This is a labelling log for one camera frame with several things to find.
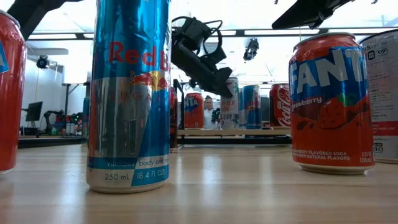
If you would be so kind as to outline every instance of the blue can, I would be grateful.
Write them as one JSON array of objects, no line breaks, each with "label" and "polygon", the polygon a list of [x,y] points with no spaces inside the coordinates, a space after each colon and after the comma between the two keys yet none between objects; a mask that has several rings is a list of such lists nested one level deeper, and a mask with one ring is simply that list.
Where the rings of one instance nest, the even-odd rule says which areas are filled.
[{"label": "blue can", "polygon": [[130,193],[169,178],[169,0],[97,1],[86,181]]},{"label": "blue can", "polygon": [[244,86],[243,103],[246,114],[246,129],[261,129],[260,87],[257,85]]},{"label": "blue can", "polygon": [[243,90],[239,90],[239,128],[246,129],[246,111],[244,110]]},{"label": "blue can", "polygon": [[88,121],[90,115],[90,98],[86,97],[83,100],[83,119],[82,119],[82,129],[81,136],[83,138],[88,138]]}]

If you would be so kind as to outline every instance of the desk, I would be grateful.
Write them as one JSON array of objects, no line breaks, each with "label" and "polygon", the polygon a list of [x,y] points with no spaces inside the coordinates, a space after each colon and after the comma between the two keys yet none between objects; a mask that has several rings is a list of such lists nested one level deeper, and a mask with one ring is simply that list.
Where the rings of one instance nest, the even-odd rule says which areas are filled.
[{"label": "desk", "polygon": [[170,179],[130,195],[91,192],[80,145],[22,149],[0,177],[0,223],[396,223],[398,166],[366,175],[300,170],[289,148],[183,147]]}]

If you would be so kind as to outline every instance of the red can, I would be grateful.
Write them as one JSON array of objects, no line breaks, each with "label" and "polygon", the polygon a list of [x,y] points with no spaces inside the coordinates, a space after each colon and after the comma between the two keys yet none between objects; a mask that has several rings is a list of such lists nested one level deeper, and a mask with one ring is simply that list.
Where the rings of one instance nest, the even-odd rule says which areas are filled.
[{"label": "red can", "polygon": [[177,148],[177,93],[170,91],[170,151]]},{"label": "red can", "polygon": [[363,174],[374,165],[368,78],[362,48],[349,33],[294,47],[289,83],[293,159],[303,169]]},{"label": "red can", "polygon": [[269,91],[271,127],[290,127],[289,84],[274,84]]},{"label": "red can", "polygon": [[185,129],[203,129],[205,126],[205,109],[200,93],[188,93],[184,102]]},{"label": "red can", "polygon": [[0,10],[0,172],[16,163],[26,53],[19,23]]}]

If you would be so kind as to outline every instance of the table surface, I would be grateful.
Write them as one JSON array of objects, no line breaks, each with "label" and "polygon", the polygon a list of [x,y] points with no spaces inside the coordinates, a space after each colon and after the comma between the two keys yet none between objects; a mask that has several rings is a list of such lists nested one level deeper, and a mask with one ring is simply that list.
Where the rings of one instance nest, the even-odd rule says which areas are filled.
[{"label": "table surface", "polygon": [[300,170],[288,147],[184,147],[156,190],[99,194],[84,146],[21,149],[0,176],[0,223],[397,223],[398,165],[365,175]]}]

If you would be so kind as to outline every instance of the person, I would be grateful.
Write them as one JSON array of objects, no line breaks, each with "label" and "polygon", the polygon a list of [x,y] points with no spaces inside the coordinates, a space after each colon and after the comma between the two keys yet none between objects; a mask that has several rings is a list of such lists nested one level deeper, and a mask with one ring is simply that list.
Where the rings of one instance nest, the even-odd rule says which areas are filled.
[{"label": "person", "polygon": [[211,122],[211,116],[214,110],[212,97],[206,96],[205,108],[205,129],[213,129],[214,124]]}]

